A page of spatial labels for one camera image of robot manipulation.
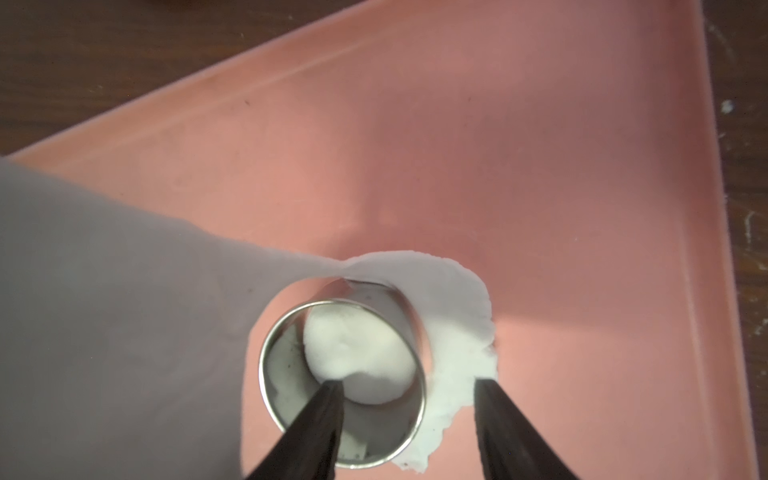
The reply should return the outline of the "white dough lump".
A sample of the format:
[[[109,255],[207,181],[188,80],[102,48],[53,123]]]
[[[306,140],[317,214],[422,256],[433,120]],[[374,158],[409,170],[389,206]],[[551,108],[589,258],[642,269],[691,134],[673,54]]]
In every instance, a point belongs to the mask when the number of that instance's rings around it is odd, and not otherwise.
[[[263,313],[288,286],[395,286],[432,369],[398,465],[423,471],[476,378],[498,374],[489,293],[412,251],[339,261],[243,243],[1,164],[1,475],[240,479],[278,430],[258,397]]]

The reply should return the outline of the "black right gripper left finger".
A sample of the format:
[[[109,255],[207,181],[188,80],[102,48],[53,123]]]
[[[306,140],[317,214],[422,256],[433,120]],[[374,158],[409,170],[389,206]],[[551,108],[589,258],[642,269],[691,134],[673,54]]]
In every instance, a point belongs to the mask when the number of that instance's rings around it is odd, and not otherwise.
[[[334,479],[343,420],[343,384],[325,381],[246,479]]]

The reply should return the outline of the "round cut dough wrapper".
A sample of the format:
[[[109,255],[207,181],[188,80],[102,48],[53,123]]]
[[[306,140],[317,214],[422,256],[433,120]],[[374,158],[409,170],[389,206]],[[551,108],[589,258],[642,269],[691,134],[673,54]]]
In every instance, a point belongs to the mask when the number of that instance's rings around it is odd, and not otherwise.
[[[396,400],[416,377],[408,344],[387,322],[358,306],[311,307],[302,338],[316,380],[340,380],[353,402],[379,405]]]

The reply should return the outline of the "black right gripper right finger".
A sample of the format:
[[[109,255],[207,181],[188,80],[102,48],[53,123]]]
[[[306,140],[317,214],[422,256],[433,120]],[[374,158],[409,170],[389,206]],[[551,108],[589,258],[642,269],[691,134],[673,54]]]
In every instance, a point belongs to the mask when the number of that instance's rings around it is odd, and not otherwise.
[[[486,479],[577,480],[497,381],[475,381],[474,406]]]

